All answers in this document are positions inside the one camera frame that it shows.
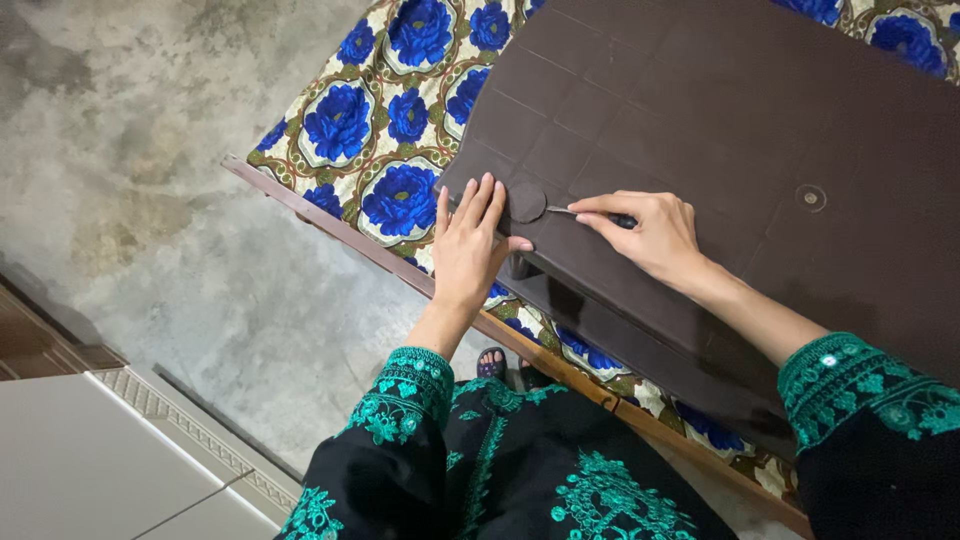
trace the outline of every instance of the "embroidered cuff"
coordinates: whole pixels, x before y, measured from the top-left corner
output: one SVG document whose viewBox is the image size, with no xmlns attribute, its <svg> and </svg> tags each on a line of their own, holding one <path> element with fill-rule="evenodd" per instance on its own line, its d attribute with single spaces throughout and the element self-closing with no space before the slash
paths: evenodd
<svg viewBox="0 0 960 540">
<path fill-rule="evenodd" d="M 787 360 L 777 389 L 797 431 L 797 454 L 822 443 L 863 407 L 890 430 L 920 440 L 960 428 L 960 392 L 851 333 L 811 341 Z"/>
<path fill-rule="evenodd" d="M 387 358 L 373 388 L 354 408 L 340 433 L 365 426 L 373 434 L 374 444 L 403 444 L 424 415 L 442 430 L 452 395 L 453 369 L 442 356 L 422 347 L 400 347 Z"/>
</svg>

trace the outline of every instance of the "knife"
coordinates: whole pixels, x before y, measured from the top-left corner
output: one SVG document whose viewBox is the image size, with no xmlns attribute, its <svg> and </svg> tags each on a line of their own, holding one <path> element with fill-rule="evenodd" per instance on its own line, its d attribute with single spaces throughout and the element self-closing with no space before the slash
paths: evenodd
<svg viewBox="0 0 960 540">
<path fill-rule="evenodd" d="M 571 215 L 577 215 L 577 212 L 573 210 L 568 210 L 563 207 L 547 207 L 547 211 L 568 213 Z M 610 213 L 607 214 L 607 218 L 613 221 L 614 225 L 621 227 L 623 229 L 632 229 L 636 227 L 636 219 L 630 214 L 626 213 Z"/>
</svg>

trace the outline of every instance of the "concrete floor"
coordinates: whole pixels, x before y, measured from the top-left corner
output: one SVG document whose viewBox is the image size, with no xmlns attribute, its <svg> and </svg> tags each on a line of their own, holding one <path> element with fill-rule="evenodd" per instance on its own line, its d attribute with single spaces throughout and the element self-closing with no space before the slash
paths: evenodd
<svg viewBox="0 0 960 540">
<path fill-rule="evenodd" d="M 0 0 L 0 273 L 301 473 L 425 300 L 218 162 L 276 123 L 365 7 Z M 458 376 L 491 345 L 471 331 Z M 795 538 L 702 490 L 741 537 Z"/>
</svg>

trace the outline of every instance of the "black slipper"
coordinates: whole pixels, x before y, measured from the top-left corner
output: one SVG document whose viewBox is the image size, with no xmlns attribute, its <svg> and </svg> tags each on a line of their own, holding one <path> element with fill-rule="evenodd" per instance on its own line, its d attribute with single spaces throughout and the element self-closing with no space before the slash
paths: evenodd
<svg viewBox="0 0 960 540">
<path fill-rule="evenodd" d="M 494 357 L 493 362 L 481 363 L 480 360 L 489 353 L 500 353 L 500 359 Z M 490 347 L 477 357 L 477 379 L 500 379 L 501 382 L 507 379 L 507 356 L 503 354 L 503 349 L 499 347 Z"/>
<path fill-rule="evenodd" d="M 532 365 L 523 365 L 520 361 L 520 380 L 523 381 L 523 390 L 529 392 L 534 388 L 545 388 L 555 382 Z"/>
</svg>

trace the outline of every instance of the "round disc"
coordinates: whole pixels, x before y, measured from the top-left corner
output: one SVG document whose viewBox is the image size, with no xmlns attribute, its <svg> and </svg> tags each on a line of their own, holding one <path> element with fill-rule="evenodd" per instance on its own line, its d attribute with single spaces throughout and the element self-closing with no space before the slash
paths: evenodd
<svg viewBox="0 0 960 540">
<path fill-rule="evenodd" d="M 517 184 L 507 190 L 507 214 L 520 223 L 530 223 L 546 210 L 546 195 L 543 190 L 529 182 Z"/>
</svg>

